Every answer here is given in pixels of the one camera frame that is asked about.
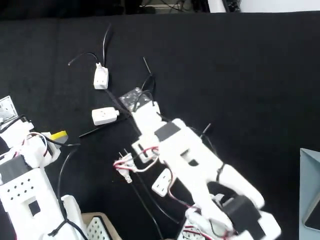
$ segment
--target black table surface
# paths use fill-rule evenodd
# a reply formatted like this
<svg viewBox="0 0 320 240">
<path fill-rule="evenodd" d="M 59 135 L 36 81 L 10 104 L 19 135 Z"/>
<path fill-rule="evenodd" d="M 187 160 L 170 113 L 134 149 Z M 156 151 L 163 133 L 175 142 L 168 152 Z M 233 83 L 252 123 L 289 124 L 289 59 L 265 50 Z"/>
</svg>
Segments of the black table surface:
<svg viewBox="0 0 320 240">
<path fill-rule="evenodd" d="M 263 195 L 267 212 L 282 228 L 280 239 L 298 239 L 300 148 L 320 150 L 320 13 L 172 14 L 41 19 L 0 22 L 0 96 L 11 95 L 20 114 L 39 131 L 65 129 L 70 142 L 94 128 L 91 110 L 111 106 L 94 90 L 95 62 L 102 58 L 108 23 L 110 89 L 121 96 L 147 76 L 146 56 L 156 77 L 155 99 L 170 119 L 208 132 L 220 158 L 234 166 Z M 112 168 L 118 152 L 132 151 L 137 134 L 118 123 L 81 140 L 66 166 L 62 193 L 75 196 L 82 212 L 105 213 L 124 240 L 159 239 L 132 188 Z M 61 158 L 45 168 L 56 189 Z M 142 175 L 151 186 L 164 167 Z M 179 226 L 148 200 L 166 238 Z M 174 186 L 179 198 L 190 196 Z M 159 201 L 182 219 L 184 208 Z M 0 235 L 14 239 L 2 206 Z"/>
</svg>

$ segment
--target perforated plate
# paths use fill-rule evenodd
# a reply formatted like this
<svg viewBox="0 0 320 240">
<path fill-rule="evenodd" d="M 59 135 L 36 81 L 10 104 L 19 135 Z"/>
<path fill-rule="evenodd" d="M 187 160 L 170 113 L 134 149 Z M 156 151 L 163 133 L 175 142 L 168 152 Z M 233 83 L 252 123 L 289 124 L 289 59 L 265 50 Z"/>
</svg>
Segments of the perforated plate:
<svg viewBox="0 0 320 240">
<path fill-rule="evenodd" d="M 18 116 L 10 96 L 0 99 L 0 123 L 6 123 Z"/>
<path fill-rule="evenodd" d="M 92 221 L 86 228 L 86 232 L 88 233 L 89 240 L 111 240 L 104 223 L 97 216 L 92 218 Z"/>
</svg>

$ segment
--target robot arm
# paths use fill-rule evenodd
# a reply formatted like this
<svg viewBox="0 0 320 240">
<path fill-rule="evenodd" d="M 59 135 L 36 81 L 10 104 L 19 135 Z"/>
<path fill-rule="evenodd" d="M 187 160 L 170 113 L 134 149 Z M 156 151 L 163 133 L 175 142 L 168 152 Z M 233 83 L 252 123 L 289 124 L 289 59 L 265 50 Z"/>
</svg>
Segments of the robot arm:
<svg viewBox="0 0 320 240">
<path fill-rule="evenodd" d="M 10 150 L 0 157 L 0 200 L 8 213 L 18 240 L 52 239 L 48 236 L 63 221 L 58 199 L 49 182 L 44 167 L 57 160 L 61 151 L 47 142 L 49 132 L 32 132 L 31 122 L 17 118 L 0 137 Z M 86 233 L 80 208 L 75 198 L 62 198 L 67 218 Z M 81 240 L 79 232 L 69 224 L 54 236 L 56 240 Z"/>
<path fill-rule="evenodd" d="M 143 94 L 137 88 L 133 91 L 139 93 L 135 96 Z M 144 97 L 137 109 L 132 107 L 133 91 L 120 98 L 141 131 L 132 147 L 146 163 L 155 161 L 152 147 L 157 146 L 160 162 L 167 165 L 191 193 L 196 208 L 186 211 L 190 223 L 212 239 L 222 238 L 216 233 L 228 233 L 228 239 L 232 240 L 276 239 L 281 229 L 271 214 L 260 211 L 265 201 L 259 191 L 213 154 L 182 120 L 163 121 L 156 102 Z M 237 196 L 226 205 L 218 206 L 208 190 L 209 182 L 218 182 L 234 190 Z"/>
</svg>

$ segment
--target charger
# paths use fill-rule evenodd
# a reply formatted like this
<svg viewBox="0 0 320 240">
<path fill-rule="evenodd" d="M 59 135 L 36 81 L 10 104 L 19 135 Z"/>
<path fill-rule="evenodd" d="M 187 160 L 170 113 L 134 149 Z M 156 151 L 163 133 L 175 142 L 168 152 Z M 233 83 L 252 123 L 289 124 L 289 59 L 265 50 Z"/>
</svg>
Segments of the charger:
<svg viewBox="0 0 320 240">
<path fill-rule="evenodd" d="M 117 120 L 120 112 L 114 107 L 103 107 L 92 110 L 93 124 L 98 126 L 102 124 L 112 123 Z"/>
<path fill-rule="evenodd" d="M 109 71 L 108 68 L 96 63 L 96 69 L 94 73 L 93 86 L 94 89 L 107 89 L 109 83 Z"/>
</svg>

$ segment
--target black strap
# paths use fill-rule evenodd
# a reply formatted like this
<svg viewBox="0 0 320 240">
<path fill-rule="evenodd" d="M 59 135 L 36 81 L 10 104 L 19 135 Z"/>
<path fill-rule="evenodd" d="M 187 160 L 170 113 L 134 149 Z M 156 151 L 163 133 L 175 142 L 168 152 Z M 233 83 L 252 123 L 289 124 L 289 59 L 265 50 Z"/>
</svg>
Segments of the black strap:
<svg viewBox="0 0 320 240">
<path fill-rule="evenodd" d="M 216 181 L 217 183 L 218 183 L 219 180 L 220 180 L 220 175 L 221 175 L 221 173 L 222 173 L 225 165 L 226 165 L 226 164 L 223 163 L 222 166 L 216 171 L 216 172 L 217 172 L 217 175 L 216 175 L 216 180 L 215 180 L 215 181 Z"/>
<path fill-rule="evenodd" d="M 69 219 L 65 219 L 62 223 L 60 223 L 60 225 L 55 229 L 53 230 L 52 232 L 50 232 L 48 234 L 48 236 L 51 236 L 51 237 L 54 237 L 55 235 L 57 235 L 57 233 L 59 232 L 59 230 L 65 225 L 65 224 L 69 224 L 71 221 Z"/>
</svg>

